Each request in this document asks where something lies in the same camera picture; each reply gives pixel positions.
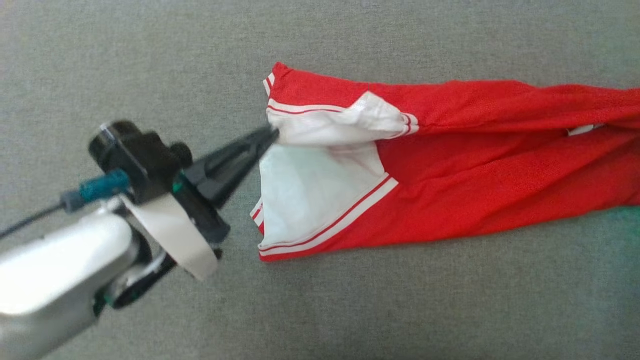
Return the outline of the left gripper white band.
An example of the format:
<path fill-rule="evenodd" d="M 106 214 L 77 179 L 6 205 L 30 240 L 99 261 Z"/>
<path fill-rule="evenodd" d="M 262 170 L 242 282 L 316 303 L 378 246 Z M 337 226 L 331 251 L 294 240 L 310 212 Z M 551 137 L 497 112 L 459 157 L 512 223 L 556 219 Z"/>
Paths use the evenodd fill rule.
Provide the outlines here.
<path fill-rule="evenodd" d="M 265 125 L 203 156 L 192 165 L 192 184 L 184 172 L 169 191 L 146 203 L 122 194 L 126 212 L 142 228 L 141 255 L 132 268 L 110 284 L 106 301 L 114 309 L 131 305 L 174 268 L 195 280 L 218 269 L 220 244 L 230 231 L 217 212 L 279 139 L 279 130 Z"/>

